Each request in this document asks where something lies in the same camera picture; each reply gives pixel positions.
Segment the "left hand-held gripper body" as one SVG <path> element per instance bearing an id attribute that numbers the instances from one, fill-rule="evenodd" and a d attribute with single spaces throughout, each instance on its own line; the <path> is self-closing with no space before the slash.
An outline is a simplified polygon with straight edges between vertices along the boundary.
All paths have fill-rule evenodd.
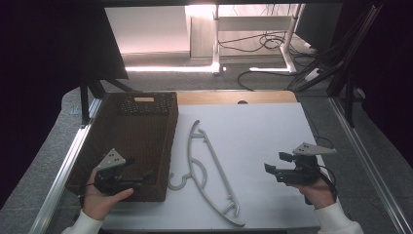
<path id="1" fill-rule="evenodd" d="M 115 195 L 123 190 L 137 189 L 142 184 L 142 176 L 124 177 L 126 159 L 112 148 L 98 163 L 94 186 L 105 195 Z"/>

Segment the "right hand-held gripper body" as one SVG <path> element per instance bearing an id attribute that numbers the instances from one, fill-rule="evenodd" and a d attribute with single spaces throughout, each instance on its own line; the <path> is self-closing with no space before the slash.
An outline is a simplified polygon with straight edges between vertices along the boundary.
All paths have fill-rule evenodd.
<path id="1" fill-rule="evenodd" d="M 274 176 L 277 182 L 310 185 L 319 178 L 318 155 L 334 154 L 337 150 L 303 142 L 292 150 L 294 169 L 276 169 Z"/>

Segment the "brown woven basket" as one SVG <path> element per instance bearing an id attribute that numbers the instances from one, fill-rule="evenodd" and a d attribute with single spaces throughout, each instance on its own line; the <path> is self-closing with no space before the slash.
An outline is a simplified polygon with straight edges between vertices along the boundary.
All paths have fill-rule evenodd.
<path id="1" fill-rule="evenodd" d="M 80 195 L 92 169 L 115 148 L 125 159 L 124 177 L 152 171 L 129 202 L 163 202 L 169 182 L 171 147 L 178 120 L 177 93 L 112 93 L 102 102 L 65 187 Z"/>

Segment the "grey plastic clothes hanger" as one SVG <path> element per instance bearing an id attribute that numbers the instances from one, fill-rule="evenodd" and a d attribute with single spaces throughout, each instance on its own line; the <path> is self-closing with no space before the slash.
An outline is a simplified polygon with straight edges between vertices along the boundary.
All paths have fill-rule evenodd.
<path id="1" fill-rule="evenodd" d="M 213 208 L 222 218 L 226 221 L 235 225 L 237 227 L 245 227 L 245 222 L 239 220 L 239 213 L 240 213 L 240 202 L 229 182 L 228 177 L 226 176 L 222 165 L 216 155 L 216 152 L 209 140 L 207 133 L 199 127 L 201 121 L 196 120 L 189 132 L 188 139 L 187 139 L 187 163 L 189 167 L 189 172 L 181 177 L 181 181 L 179 184 L 174 185 L 171 181 L 174 177 L 174 173 L 169 174 L 169 183 L 168 188 L 173 191 L 181 190 L 185 187 L 187 181 L 189 179 L 193 179 L 199 192 L 204 197 L 206 202 L 209 204 L 211 208 Z M 207 151 L 211 156 L 214 166 L 216 167 L 219 178 L 222 180 L 225 191 L 226 197 L 229 203 L 226 205 L 225 208 L 220 208 L 216 202 L 212 200 L 212 198 L 207 194 L 206 187 L 208 181 L 207 175 L 207 167 L 199 160 L 193 156 L 193 141 L 195 139 L 201 139 L 203 143 L 207 147 Z"/>

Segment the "person's left hand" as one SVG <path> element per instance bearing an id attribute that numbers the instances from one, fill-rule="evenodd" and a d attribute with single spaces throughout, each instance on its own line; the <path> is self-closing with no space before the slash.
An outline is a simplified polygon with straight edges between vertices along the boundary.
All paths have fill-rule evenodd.
<path id="1" fill-rule="evenodd" d="M 134 190 L 129 188 L 115 195 L 104 195 L 94 186 L 95 175 L 96 169 L 93 169 L 85 186 L 83 213 L 95 220 L 104 220 L 112 207 L 130 197 Z"/>

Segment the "person's right hand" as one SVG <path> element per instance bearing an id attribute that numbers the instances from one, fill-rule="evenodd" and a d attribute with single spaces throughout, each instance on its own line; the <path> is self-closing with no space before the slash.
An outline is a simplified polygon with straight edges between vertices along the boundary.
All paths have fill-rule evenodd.
<path id="1" fill-rule="evenodd" d="M 311 185 L 292 184 L 301 194 L 308 198 L 316 210 L 326 208 L 335 203 L 329 186 L 321 179 Z"/>

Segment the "white table mat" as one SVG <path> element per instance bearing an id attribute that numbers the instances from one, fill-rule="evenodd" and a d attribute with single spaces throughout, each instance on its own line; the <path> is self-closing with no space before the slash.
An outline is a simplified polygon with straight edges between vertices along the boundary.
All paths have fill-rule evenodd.
<path id="1" fill-rule="evenodd" d="M 291 152 L 313 134 L 300 103 L 181 105 L 174 136 L 170 172 L 179 184 L 189 172 L 187 139 L 196 120 L 216 152 L 222 168 L 240 202 L 237 227 L 222 218 L 199 192 L 193 179 L 178 191 L 169 190 L 161 203 L 119 203 L 103 226 L 116 231 L 188 232 L 241 231 L 313 228 L 319 222 L 312 207 L 294 188 L 266 173 L 264 164 L 280 169 L 289 163 L 280 152 Z M 207 146 L 193 141 L 193 156 L 207 169 L 206 192 L 220 208 L 229 203 L 219 173 Z"/>

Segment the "black metal stand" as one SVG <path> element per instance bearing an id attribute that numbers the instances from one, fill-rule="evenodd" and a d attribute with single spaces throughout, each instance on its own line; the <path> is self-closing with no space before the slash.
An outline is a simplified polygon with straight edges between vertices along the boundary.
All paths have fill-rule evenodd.
<path id="1" fill-rule="evenodd" d="M 353 120 L 354 88 L 354 74 L 345 67 L 339 69 L 327 88 L 327 94 L 330 97 L 338 97 L 341 92 L 344 92 L 344 118 L 351 128 L 355 126 Z"/>
<path id="2" fill-rule="evenodd" d="M 94 113 L 99 109 L 100 103 L 106 95 L 107 92 L 103 87 L 102 80 L 90 77 L 83 77 L 80 80 L 82 129 L 90 124 Z"/>

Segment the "white power strip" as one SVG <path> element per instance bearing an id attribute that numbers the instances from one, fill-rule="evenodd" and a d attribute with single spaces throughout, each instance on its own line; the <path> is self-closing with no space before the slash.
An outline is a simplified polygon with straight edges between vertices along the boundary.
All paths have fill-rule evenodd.
<path id="1" fill-rule="evenodd" d="M 305 81 L 310 82 L 311 80 L 315 79 L 317 76 L 322 74 L 322 70 L 320 68 L 315 68 L 313 71 L 311 71 L 306 77 Z"/>

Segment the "black curtain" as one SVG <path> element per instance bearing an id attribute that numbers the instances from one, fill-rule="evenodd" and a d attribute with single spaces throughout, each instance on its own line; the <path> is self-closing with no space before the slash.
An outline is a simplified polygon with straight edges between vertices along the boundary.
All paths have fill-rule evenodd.
<path id="1" fill-rule="evenodd" d="M 413 166 L 413 0 L 344 0 L 347 27 L 371 5 L 381 8 L 351 62 L 362 107 Z"/>
<path id="2" fill-rule="evenodd" d="M 84 78 L 127 76 L 102 0 L 0 0 L 0 209 Z"/>

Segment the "aluminium frame rail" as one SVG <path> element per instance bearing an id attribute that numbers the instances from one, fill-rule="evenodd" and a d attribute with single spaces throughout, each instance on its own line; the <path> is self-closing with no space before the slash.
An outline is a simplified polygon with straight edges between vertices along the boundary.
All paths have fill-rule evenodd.
<path id="1" fill-rule="evenodd" d="M 370 157 L 365 145 L 360 139 L 356 129 L 352 127 L 345 118 L 344 107 L 337 97 L 329 97 L 328 101 L 338 118 L 348 140 L 356 152 L 361 165 L 363 166 L 372 186 L 380 198 L 398 234 L 413 234 L 413 224 L 407 220 L 407 216 L 397 202 L 393 192 L 385 183 L 376 165 Z"/>
<path id="2" fill-rule="evenodd" d="M 81 101 L 74 94 L 62 99 L 56 123 L 35 161 L 35 181 L 45 191 L 28 234 L 60 234 L 79 216 L 79 197 L 65 187 L 89 127 L 83 127 Z"/>

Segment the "white metal desk frame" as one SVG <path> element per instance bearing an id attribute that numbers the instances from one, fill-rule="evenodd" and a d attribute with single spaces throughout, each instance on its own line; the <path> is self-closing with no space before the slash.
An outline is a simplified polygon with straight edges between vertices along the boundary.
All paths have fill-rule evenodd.
<path id="1" fill-rule="evenodd" d="M 187 6 L 190 58 L 206 62 L 193 70 L 219 74 L 226 59 L 279 56 L 280 65 L 255 70 L 295 73 L 289 48 L 301 10 L 300 4 Z"/>

